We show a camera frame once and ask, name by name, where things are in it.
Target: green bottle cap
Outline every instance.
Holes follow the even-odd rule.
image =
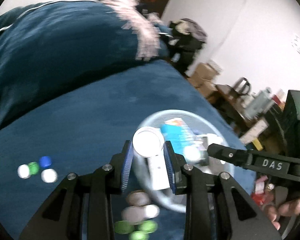
[[[114,223],[114,231],[117,234],[129,234],[134,230],[134,227],[132,225],[129,224],[128,221],[118,221],[116,223]]]
[[[139,225],[139,230],[145,232],[146,234],[153,233],[157,229],[158,224],[153,220],[144,221],[141,225]]]
[[[36,162],[32,162],[28,164],[29,170],[30,170],[30,175],[35,175],[39,172],[39,164]]]
[[[148,240],[149,235],[143,231],[134,231],[129,235],[129,240]]]

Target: yellow object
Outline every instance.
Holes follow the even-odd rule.
[[[258,151],[263,150],[263,146],[261,145],[261,143],[260,143],[260,141],[258,140],[258,138],[257,138],[257,139],[254,139],[254,140],[252,141],[252,143],[253,143],[253,145],[256,147],[256,149],[257,149]]]

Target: plastic bottle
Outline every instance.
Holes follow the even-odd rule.
[[[256,115],[263,112],[264,108],[271,101],[271,88],[261,90],[256,98],[245,108],[243,115],[252,120]]]

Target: blue blanket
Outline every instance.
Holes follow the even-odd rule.
[[[51,100],[0,131],[1,223],[17,238],[57,184],[42,182],[40,175],[22,180],[19,165],[50,155],[59,181],[70,172],[93,172],[121,151],[147,116],[165,109],[198,114],[231,147],[243,148],[217,111],[169,64],[159,60],[132,68]],[[235,179],[251,190],[253,173],[238,168]],[[132,177],[127,192],[138,188]],[[115,199],[114,221],[118,221],[127,204],[124,198]],[[151,237],[182,238],[184,214],[161,209],[156,221],[159,230]]]
[[[16,19],[24,10],[0,17],[0,27],[13,23],[0,35],[0,129],[59,95],[145,63],[135,60],[137,35],[100,2],[57,2]],[[159,56],[166,55],[161,42]]]

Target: cardboard box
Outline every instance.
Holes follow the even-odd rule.
[[[212,67],[215,71],[217,71],[218,75],[220,75],[223,71],[223,69],[217,64],[215,63],[213,60],[209,60],[207,62],[207,64]]]
[[[203,95],[205,98],[210,96],[213,92],[217,91],[215,85],[209,81],[204,80],[201,87],[197,88],[197,90],[200,92],[201,95]]]
[[[198,88],[198,87],[200,87],[203,84],[204,80],[202,78],[200,78],[197,73],[193,73],[193,75],[188,78],[188,81],[195,88]]]
[[[199,63],[197,65],[197,68],[195,69],[194,74],[196,74],[201,79],[211,81],[218,75],[218,72],[208,64]]]

